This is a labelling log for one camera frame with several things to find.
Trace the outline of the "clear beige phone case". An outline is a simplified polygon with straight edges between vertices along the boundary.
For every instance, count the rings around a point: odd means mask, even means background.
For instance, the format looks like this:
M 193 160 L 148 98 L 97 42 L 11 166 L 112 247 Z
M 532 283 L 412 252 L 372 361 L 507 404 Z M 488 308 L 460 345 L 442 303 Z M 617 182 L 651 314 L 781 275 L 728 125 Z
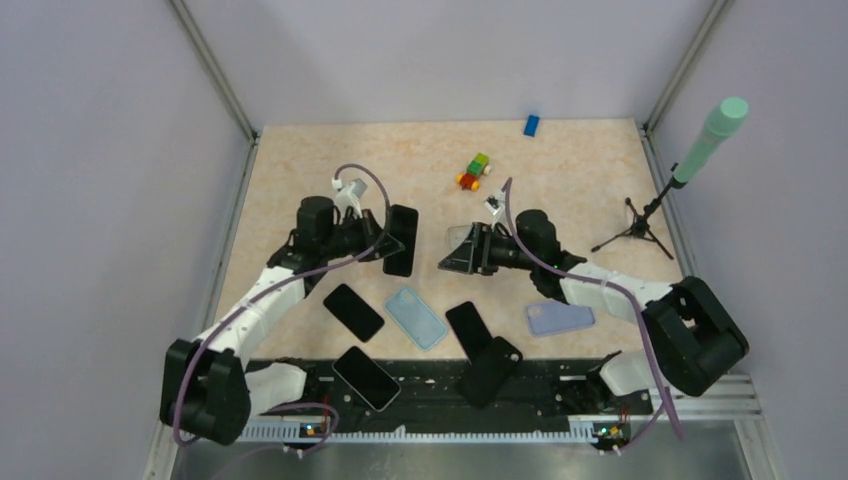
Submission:
M 448 248 L 450 250 L 458 248 L 468 238 L 472 230 L 472 224 L 449 227 L 446 232 Z

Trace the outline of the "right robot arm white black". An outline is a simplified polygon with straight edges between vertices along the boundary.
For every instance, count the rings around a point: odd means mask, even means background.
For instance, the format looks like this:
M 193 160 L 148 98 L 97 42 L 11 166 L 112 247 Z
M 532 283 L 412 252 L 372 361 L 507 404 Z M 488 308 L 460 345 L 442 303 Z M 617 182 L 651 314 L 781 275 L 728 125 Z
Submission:
M 541 210 L 526 210 L 508 230 L 474 222 L 447 231 L 449 254 L 441 270 L 491 276 L 501 268 L 525 270 L 546 298 L 632 322 L 643 349 L 606 360 L 586 385 L 589 404 L 612 412 L 627 395 L 670 385 L 700 396 L 750 351 L 747 337 L 702 279 L 677 283 L 642 280 L 600 267 L 561 247 Z

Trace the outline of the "light blue phone case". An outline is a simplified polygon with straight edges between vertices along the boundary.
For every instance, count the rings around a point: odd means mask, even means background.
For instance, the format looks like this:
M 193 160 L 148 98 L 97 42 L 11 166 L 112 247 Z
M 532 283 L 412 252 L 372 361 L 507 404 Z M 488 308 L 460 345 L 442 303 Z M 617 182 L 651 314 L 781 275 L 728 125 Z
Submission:
M 384 308 L 422 351 L 432 350 L 448 333 L 445 322 L 411 288 L 405 287 L 390 295 Z

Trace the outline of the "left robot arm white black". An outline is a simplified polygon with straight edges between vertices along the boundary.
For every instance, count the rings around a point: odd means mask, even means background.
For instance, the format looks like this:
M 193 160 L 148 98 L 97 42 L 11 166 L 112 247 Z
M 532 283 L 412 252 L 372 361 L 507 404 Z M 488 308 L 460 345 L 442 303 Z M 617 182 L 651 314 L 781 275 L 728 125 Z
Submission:
M 353 262 L 382 260 L 403 251 L 360 200 L 361 179 L 334 177 L 333 197 L 301 200 L 296 225 L 266 262 L 247 293 L 213 326 L 192 340 L 177 339 L 165 354 L 159 419 L 174 440 L 205 439 L 231 445 L 248 421 L 287 404 L 308 413 L 319 404 L 320 386 L 304 370 L 273 363 L 248 365 L 268 334 L 324 275 Z

